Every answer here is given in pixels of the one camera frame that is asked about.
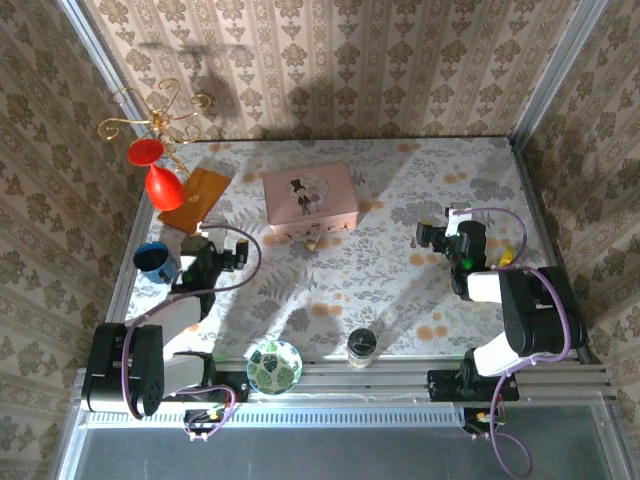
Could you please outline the pink box with couple print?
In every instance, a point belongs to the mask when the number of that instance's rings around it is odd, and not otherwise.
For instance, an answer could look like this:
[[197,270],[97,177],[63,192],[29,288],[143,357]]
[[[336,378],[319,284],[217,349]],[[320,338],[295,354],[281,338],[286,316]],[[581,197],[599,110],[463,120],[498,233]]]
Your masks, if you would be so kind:
[[297,240],[353,230],[358,202],[342,162],[269,173],[263,177],[267,219],[273,235]]

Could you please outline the blue mug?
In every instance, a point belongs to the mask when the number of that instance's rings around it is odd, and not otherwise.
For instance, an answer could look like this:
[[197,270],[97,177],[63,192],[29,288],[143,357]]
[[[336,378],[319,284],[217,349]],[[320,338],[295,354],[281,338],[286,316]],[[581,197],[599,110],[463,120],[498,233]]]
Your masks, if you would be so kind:
[[171,284],[178,264],[166,244],[159,241],[141,245],[133,256],[134,267],[153,284]]

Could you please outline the brown wooden board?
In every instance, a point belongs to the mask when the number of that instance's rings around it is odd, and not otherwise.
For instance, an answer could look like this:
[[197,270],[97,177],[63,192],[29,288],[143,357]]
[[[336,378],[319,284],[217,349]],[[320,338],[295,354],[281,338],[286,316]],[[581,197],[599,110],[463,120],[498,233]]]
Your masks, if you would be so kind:
[[157,219],[164,225],[193,234],[230,183],[231,179],[226,176],[197,167],[185,183],[185,202],[175,210],[160,213]]

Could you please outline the red plastic goblet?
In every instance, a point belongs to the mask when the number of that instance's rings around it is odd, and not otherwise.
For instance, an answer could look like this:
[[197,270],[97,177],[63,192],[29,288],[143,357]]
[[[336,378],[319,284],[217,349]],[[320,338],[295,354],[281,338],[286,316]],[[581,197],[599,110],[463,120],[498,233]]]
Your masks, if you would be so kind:
[[154,207],[165,212],[176,210],[184,203],[186,190],[176,174],[157,164],[163,154],[164,146],[159,140],[144,138],[129,146],[127,158],[135,166],[148,168],[146,192]]

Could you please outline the floral table cover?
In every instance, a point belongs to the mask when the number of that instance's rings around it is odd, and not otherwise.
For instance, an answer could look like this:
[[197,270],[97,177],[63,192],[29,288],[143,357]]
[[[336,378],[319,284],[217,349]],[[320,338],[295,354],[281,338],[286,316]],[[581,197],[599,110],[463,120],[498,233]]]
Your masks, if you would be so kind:
[[[210,315],[167,346],[249,356],[282,339],[307,360],[346,352],[349,334],[371,329],[377,351],[392,356],[457,356],[496,337],[501,309],[459,299],[446,259],[410,248],[416,225],[445,223],[447,207],[469,206],[487,228],[487,259],[523,246],[522,262],[543,266],[525,191],[504,138],[316,140],[197,143],[178,149],[190,167],[231,179],[209,213],[255,238],[242,271],[223,274]],[[263,177],[342,162],[358,202],[353,230],[323,236],[315,253],[299,240],[276,238],[267,219]]]

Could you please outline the leaf pattern bowl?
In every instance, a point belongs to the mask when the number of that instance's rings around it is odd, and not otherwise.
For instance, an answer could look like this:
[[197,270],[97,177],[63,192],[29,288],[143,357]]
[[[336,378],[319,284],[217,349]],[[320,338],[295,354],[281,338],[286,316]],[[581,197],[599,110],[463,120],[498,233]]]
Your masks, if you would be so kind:
[[253,350],[246,371],[249,384],[256,392],[276,396],[296,386],[302,376],[303,361],[290,343],[267,341]]

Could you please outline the glass jar with black lid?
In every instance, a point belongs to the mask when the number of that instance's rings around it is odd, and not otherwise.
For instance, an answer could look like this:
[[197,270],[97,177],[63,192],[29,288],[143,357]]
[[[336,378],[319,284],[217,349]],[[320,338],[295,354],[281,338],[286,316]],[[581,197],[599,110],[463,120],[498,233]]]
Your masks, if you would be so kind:
[[368,366],[377,348],[375,334],[368,328],[358,328],[352,331],[347,341],[348,362],[354,368]]

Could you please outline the black connector box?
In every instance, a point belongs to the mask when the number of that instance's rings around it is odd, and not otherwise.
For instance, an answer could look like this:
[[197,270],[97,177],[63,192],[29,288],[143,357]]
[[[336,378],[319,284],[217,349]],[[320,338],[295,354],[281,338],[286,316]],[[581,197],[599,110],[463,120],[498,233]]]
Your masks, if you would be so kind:
[[223,424],[226,416],[224,408],[187,411],[184,430],[192,438],[208,439]]
[[[489,408],[470,408],[463,409],[464,425],[463,430],[471,435],[488,436],[490,431],[490,409]],[[494,415],[494,427],[504,425],[506,422],[506,410],[498,407]]]

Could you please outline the grey metal panel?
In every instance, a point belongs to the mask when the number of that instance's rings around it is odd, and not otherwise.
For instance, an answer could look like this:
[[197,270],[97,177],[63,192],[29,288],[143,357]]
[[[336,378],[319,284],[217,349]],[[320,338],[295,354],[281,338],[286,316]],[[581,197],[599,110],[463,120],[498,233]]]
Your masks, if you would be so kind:
[[51,480],[640,480],[614,412],[512,407],[491,441],[458,428],[88,429]]

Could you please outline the aluminium side rail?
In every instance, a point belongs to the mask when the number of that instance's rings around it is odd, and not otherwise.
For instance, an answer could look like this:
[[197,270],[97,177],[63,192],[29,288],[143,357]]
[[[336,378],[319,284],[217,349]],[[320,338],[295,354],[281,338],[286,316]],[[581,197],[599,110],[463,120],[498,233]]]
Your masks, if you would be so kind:
[[536,233],[541,241],[543,256],[551,265],[559,268],[561,278],[566,281],[570,292],[569,304],[573,309],[573,316],[579,321],[583,337],[581,344],[575,349],[577,359],[583,365],[601,365],[601,360],[591,350],[584,312],[579,305],[557,241],[553,238],[553,223],[555,220],[549,215],[546,207],[544,206],[541,191],[535,185],[531,169],[529,168],[523,153],[515,146],[515,143],[512,140],[509,140],[508,144],[514,155]]
[[118,324],[126,319],[137,276],[136,268],[133,265],[133,256],[136,249],[146,242],[153,214],[154,207],[151,200],[146,193],[142,193],[106,314],[106,321],[103,324]]

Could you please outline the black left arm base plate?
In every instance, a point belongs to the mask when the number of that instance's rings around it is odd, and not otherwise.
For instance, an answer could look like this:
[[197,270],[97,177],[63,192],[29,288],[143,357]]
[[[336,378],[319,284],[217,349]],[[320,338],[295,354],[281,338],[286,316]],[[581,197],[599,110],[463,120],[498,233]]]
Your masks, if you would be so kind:
[[199,387],[225,385],[236,394],[236,401],[246,403],[249,400],[250,385],[246,368],[224,356],[199,354],[203,359],[203,376]]

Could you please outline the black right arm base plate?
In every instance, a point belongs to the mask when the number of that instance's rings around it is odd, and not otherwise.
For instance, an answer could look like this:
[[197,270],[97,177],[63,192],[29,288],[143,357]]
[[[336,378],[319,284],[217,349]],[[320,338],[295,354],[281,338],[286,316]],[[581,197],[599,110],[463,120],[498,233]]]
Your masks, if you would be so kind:
[[433,402],[489,402],[498,377],[483,377],[462,370],[430,370],[427,387]]

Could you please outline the aluminium frame rail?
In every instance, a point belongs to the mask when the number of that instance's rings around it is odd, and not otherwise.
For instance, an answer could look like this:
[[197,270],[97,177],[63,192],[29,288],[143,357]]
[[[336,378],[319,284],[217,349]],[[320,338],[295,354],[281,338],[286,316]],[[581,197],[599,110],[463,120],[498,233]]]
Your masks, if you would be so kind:
[[[299,382],[287,393],[269,396],[250,386],[253,404],[284,407],[403,406],[433,402],[427,387],[430,370],[459,370],[455,360],[375,360],[365,368],[346,361],[310,361]],[[583,365],[576,359],[540,363],[512,374],[501,387],[506,402],[540,405],[582,405],[612,401],[615,389],[602,365]],[[444,402],[484,406],[489,402]]]

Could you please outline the aluminium corner post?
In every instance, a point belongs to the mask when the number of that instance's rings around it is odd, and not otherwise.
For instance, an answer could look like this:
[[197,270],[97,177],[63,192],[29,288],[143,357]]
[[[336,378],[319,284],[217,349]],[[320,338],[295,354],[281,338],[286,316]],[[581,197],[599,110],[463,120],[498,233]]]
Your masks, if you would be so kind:
[[57,0],[81,44],[87,50],[91,62],[96,67],[107,87],[108,106],[114,112],[105,117],[97,128],[104,141],[127,139],[130,144],[153,135],[150,130],[150,110],[142,99],[142,94],[131,87],[117,65],[115,55],[99,32],[83,0]]
[[510,136],[510,145],[514,151],[524,151],[607,3],[608,0],[578,0],[577,7]]

